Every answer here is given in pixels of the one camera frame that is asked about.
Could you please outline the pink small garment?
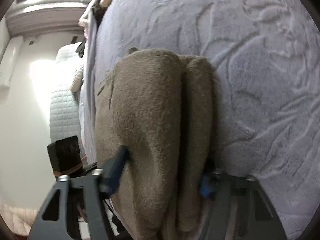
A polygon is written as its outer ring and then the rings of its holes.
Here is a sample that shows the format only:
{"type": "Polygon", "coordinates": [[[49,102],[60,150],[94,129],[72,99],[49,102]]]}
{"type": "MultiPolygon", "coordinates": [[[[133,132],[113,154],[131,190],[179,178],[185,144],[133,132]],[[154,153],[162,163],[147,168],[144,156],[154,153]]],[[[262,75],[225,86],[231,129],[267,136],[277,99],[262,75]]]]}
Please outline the pink small garment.
{"type": "Polygon", "coordinates": [[[89,32],[89,13],[84,12],[81,17],[79,18],[78,26],[84,29],[84,37],[88,39],[88,32],[89,32]]]}

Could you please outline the lavender smooth blanket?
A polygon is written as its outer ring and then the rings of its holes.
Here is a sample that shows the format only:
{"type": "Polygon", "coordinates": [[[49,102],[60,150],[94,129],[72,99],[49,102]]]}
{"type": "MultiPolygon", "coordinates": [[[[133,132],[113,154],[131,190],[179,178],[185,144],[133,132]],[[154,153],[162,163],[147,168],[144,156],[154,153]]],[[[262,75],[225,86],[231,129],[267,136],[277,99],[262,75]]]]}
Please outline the lavender smooth blanket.
{"type": "Polygon", "coordinates": [[[95,127],[95,52],[96,52],[96,35],[97,21],[93,12],[82,18],[86,23],[87,41],[84,53],[84,80],[81,86],[81,136],[84,146],[86,159],[89,164],[97,162],[95,149],[94,127],[95,127]]]}

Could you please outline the white air conditioner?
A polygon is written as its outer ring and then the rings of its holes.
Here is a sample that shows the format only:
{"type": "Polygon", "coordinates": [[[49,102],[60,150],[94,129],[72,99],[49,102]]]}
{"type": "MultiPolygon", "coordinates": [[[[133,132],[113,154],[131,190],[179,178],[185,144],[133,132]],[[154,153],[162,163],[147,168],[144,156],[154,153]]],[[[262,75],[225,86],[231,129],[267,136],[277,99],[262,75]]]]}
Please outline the white air conditioner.
{"type": "Polygon", "coordinates": [[[16,66],[17,58],[20,54],[20,49],[23,44],[24,37],[17,36],[10,40],[7,48],[4,52],[4,55],[1,60],[1,77],[0,77],[0,85],[1,89],[10,88],[11,85],[11,77],[14,73],[14,69],[16,66]]]}

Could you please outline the white pillow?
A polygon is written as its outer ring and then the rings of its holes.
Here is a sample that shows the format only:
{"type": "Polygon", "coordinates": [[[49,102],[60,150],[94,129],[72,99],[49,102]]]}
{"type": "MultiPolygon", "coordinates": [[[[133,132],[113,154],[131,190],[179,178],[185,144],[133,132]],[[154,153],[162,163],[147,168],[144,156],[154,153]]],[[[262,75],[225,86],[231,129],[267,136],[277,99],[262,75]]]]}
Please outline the white pillow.
{"type": "Polygon", "coordinates": [[[83,80],[83,72],[84,72],[84,66],[81,65],[80,67],[78,67],[73,75],[72,78],[72,83],[70,86],[70,91],[72,93],[76,93],[77,91],[79,91],[81,89],[82,86],[82,80],[83,80]]]}

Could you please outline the brown knit sweater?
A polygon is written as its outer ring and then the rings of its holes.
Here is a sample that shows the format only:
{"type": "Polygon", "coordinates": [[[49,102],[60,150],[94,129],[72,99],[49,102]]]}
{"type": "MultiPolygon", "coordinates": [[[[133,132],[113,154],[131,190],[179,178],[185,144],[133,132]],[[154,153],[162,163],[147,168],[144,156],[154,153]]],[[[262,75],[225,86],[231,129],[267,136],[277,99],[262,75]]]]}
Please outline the brown knit sweater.
{"type": "Polygon", "coordinates": [[[199,229],[213,99],[212,69],[200,56],[140,50],[106,73],[96,103],[97,162],[129,149],[111,201],[134,239],[188,239],[199,229]]]}

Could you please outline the grey quilted headboard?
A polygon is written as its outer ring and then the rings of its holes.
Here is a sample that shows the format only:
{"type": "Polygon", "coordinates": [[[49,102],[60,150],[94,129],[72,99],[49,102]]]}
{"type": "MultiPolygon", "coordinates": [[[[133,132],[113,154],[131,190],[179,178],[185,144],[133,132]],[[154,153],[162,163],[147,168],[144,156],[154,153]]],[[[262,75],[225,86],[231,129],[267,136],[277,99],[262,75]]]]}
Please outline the grey quilted headboard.
{"type": "Polygon", "coordinates": [[[72,136],[81,136],[79,119],[79,92],[70,88],[82,58],[76,52],[80,43],[61,47],[54,62],[54,83],[50,102],[49,129],[51,142],[72,136]]]}

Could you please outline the lavender embossed bed cover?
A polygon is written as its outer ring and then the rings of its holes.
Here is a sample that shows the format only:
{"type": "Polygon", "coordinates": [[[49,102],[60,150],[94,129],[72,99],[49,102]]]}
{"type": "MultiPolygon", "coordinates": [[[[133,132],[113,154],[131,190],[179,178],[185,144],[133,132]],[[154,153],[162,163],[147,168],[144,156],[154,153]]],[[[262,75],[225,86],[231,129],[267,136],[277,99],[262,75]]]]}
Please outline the lavender embossed bed cover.
{"type": "Polygon", "coordinates": [[[210,62],[221,166],[258,178],[297,239],[319,206],[319,30],[300,0],[113,0],[96,83],[130,47],[210,62]]]}

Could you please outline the black object by pillow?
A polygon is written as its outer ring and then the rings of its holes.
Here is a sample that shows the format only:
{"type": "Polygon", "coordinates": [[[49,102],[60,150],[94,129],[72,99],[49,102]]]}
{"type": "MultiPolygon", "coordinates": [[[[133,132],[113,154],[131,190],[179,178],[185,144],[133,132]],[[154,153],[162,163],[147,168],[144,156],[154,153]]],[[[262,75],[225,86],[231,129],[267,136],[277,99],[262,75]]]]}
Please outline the black object by pillow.
{"type": "Polygon", "coordinates": [[[76,48],[76,53],[80,58],[83,58],[86,42],[87,40],[84,38],[83,41],[80,43],[80,45],[76,48]]]}

